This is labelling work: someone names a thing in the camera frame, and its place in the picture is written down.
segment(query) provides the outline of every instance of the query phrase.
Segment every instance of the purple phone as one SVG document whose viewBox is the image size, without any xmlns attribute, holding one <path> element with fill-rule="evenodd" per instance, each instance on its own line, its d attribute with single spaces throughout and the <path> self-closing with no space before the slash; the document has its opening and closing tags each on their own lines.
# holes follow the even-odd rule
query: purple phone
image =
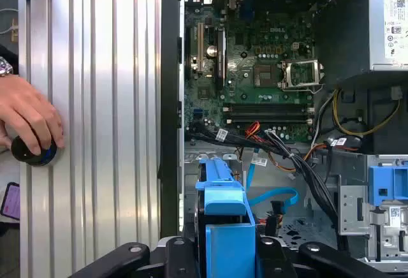
<svg viewBox="0 0 408 278">
<path fill-rule="evenodd" d="M 1 204 L 0 214 L 12 219 L 20 220 L 20 186 L 15 182 L 7 184 Z"/>
</svg>

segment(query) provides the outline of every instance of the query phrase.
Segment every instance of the motherboard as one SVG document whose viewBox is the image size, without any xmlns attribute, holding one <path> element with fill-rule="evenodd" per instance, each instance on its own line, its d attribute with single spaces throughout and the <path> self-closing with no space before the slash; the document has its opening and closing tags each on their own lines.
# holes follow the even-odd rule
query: motherboard
<svg viewBox="0 0 408 278">
<path fill-rule="evenodd" d="M 185 22 L 186 130 L 200 121 L 242 134 L 259 121 L 289 143 L 311 140 L 321 74 L 310 13 L 202 6 Z"/>
</svg>

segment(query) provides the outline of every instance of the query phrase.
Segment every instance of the black knob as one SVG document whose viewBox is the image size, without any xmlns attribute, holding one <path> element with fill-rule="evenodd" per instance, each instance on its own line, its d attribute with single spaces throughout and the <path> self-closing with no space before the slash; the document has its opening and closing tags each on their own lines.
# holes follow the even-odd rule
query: black knob
<svg viewBox="0 0 408 278">
<path fill-rule="evenodd" d="M 43 166 L 49 164 L 55 155 L 57 154 L 57 145 L 54 140 L 51 142 L 51 147 L 49 149 L 41 149 L 40 155 L 34 155 L 28 149 L 24 141 L 18 136 L 11 143 L 11 153 L 14 158 L 25 162 L 32 166 Z"/>
</svg>

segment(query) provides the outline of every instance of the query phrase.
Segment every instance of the wristwatch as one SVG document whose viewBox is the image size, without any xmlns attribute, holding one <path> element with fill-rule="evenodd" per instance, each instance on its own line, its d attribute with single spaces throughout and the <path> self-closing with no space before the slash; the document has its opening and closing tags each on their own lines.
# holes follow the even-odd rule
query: wristwatch
<svg viewBox="0 0 408 278">
<path fill-rule="evenodd" d="M 0 77 L 13 74 L 13 67 L 3 57 L 0 57 Z"/>
</svg>

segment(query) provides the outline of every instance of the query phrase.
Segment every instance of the aluminum ribbed panel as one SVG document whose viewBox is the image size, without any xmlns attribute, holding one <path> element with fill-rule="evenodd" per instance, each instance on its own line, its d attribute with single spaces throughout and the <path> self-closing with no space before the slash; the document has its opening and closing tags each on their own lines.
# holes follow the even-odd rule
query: aluminum ribbed panel
<svg viewBox="0 0 408 278">
<path fill-rule="evenodd" d="M 159 238 L 161 0 L 19 0 L 20 74 L 48 96 L 66 148 L 20 167 L 21 277 L 67 277 Z"/>
</svg>

